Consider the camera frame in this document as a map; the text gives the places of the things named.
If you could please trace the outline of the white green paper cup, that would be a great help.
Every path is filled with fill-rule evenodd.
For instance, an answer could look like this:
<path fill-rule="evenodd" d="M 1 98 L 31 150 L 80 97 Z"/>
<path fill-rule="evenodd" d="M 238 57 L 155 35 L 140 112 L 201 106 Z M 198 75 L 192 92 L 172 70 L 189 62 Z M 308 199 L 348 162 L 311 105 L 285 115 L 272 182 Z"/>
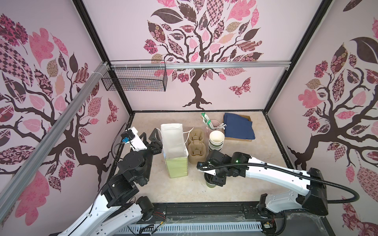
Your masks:
<path fill-rule="evenodd" d="M 206 181 L 206 185 L 209 187 L 209 188 L 215 188 L 217 185 L 211 180 L 205 180 Z"/>

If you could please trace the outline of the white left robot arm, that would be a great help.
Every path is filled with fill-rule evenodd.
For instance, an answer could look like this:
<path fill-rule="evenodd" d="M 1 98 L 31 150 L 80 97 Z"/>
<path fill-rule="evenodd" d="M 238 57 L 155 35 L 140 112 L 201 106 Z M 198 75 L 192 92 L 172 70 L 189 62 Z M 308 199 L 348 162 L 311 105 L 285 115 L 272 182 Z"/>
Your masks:
<path fill-rule="evenodd" d="M 132 199 L 139 192 L 137 187 L 148 183 L 154 155 L 162 152 L 159 131 L 154 129 L 147 137 L 132 127 L 121 137 L 132 150 L 118 162 L 118 174 L 111 177 L 89 208 L 61 236 L 112 236 L 152 217 L 154 205 L 147 196 L 135 202 Z"/>

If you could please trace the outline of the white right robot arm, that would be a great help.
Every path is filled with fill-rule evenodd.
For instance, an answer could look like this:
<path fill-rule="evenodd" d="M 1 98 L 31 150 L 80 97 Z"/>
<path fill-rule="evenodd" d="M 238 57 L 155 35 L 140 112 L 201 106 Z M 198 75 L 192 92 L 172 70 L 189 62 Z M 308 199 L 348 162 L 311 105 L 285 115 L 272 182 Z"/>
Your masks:
<path fill-rule="evenodd" d="M 304 209 L 319 216 L 328 215 L 326 185 L 320 170 L 298 171 L 269 164 L 246 153 L 232 156 L 217 150 L 196 165 L 204 172 L 209 185 L 224 186 L 227 177 L 252 178 L 274 183 L 288 189 L 281 194 L 262 194 L 257 206 L 260 215 L 268 217 L 292 209 Z"/>

